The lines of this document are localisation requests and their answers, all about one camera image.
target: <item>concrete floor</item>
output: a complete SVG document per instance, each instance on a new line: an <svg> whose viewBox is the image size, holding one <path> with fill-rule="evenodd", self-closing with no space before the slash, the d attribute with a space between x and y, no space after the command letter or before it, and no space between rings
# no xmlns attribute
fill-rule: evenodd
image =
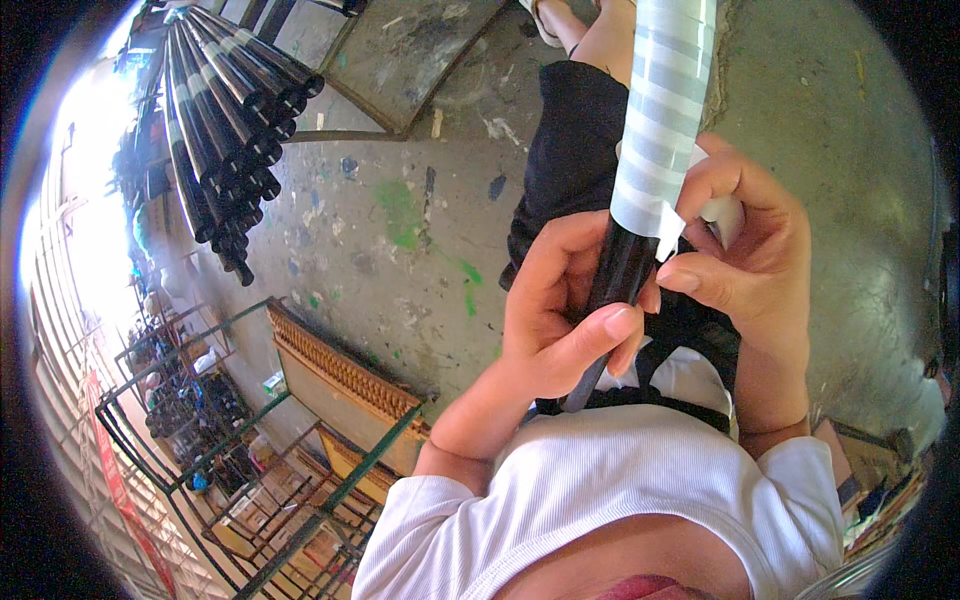
<svg viewBox="0 0 960 600"><path fill-rule="evenodd" d="M588 2L571 4L589 15ZM710 124L809 210L814 413L880 435L911 427L926 445L943 409L922 378L936 351L936 313L922 286L931 167L917 105L852 6L756 2L734 6L730 18L719 57L725 110ZM319 66L343 20L299 2L277 45ZM537 72L564 58L524 37L525 20L519 5L495 18L411 141L286 146L274 169L283 193L251 234L253 285L241 288L202 249L224 313L288 297L372 369L436 398L425 411L435 420L500 351L505 294L496 280L540 118ZM434 108L444 112L439 140L430 138ZM324 129L378 131L331 88L299 127L315 129L319 113ZM354 161L355 172L345 170ZM230 369L262 405L259 384L279 367L266 316L248 317L233 335ZM271 437L286 444L310 421L287 407Z"/></svg>

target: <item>person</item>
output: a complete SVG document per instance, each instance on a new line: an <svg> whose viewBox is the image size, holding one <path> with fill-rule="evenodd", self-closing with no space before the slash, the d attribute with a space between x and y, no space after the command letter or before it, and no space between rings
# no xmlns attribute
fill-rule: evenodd
<svg viewBox="0 0 960 600"><path fill-rule="evenodd" d="M570 60L540 72L503 352L390 489L356 598L783 598L841 563L829 449L807 422L809 224L765 169L702 134L676 207L690 252L636 308L571 322L605 236L636 22L630 0L599 4L588 29L564 2L524 2ZM727 195L744 224L724 248L697 215ZM611 350L587 408L558 410Z"/></svg>

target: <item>white shirt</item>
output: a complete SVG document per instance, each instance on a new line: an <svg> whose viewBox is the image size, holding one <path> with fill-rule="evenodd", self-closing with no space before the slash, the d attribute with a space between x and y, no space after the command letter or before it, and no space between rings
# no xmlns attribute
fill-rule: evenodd
<svg viewBox="0 0 960 600"><path fill-rule="evenodd" d="M660 368L684 373L670 363ZM677 383L666 378L664 393ZM486 497L438 475L394 484L353 597L490 598L567 543L644 514L709 529L742 561L754 598L792 598L841 563L829 448L815 438L788 440L754 461L689 415L633 405L536 417L504 456Z"/></svg>

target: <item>black strap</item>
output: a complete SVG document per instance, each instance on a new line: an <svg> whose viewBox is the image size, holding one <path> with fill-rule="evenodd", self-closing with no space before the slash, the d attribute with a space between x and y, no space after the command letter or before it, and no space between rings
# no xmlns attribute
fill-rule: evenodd
<svg viewBox="0 0 960 600"><path fill-rule="evenodd" d="M636 379L639 387L645 388L650 385L653 379L654 371L663 364L670 354L680 347L676 342L665 342L663 340L653 340L640 349L636 355Z"/></svg>
<svg viewBox="0 0 960 600"><path fill-rule="evenodd" d="M654 340L643 347L636 356L636 375L639 387L636 388L611 388L606 392L594 390L584 409L606 408L609 406L626 406L628 404L654 404L663 406L675 411L680 411L685 415L690 415L694 419L701 420L710 427L713 427L720 433L730 435L730 419L723 413L715 410L677 400L676 398L666 397L660 393L660 390L650 385L654 371L663 364L670 354L680 345L675 342ZM561 403L557 400L537 399L538 415L559 415L562 411Z"/></svg>

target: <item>bundle of black pipes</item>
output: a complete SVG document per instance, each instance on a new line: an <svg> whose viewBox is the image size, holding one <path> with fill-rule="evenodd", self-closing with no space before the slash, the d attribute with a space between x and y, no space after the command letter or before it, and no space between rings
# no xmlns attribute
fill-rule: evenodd
<svg viewBox="0 0 960 600"><path fill-rule="evenodd" d="M190 7L167 34L163 82L170 156L180 202L197 243L210 243L224 271L244 286L247 232L260 200L280 193L268 167L294 117L324 80L296 59L220 16Z"/></svg>

